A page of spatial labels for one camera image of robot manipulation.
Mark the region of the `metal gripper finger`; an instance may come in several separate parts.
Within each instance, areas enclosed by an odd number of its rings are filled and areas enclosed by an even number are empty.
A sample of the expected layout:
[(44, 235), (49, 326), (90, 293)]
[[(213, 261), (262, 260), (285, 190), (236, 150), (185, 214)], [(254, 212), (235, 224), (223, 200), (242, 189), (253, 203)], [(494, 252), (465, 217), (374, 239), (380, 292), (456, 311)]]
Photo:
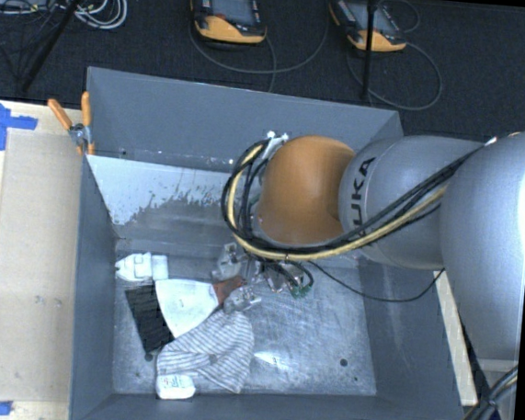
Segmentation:
[(224, 301), (223, 310), (229, 314), (244, 312), (258, 306), (261, 302), (261, 297), (254, 292), (252, 287), (243, 286), (230, 293)]
[(223, 246), (214, 270), (211, 272), (213, 281), (225, 281), (235, 277), (242, 276), (243, 259), (238, 253), (239, 245), (237, 243), (229, 243)]

